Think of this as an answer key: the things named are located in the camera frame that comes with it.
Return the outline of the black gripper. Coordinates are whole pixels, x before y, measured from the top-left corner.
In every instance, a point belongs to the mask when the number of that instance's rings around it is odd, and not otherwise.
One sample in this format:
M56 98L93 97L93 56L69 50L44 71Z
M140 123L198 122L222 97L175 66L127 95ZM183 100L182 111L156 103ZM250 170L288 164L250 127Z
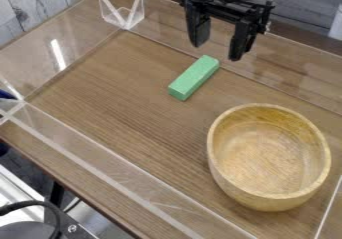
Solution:
M250 51L256 33L270 27L272 0L182 0L186 11L187 32L194 47L200 47L210 37L211 17L235 25L230 42L228 59L239 61Z

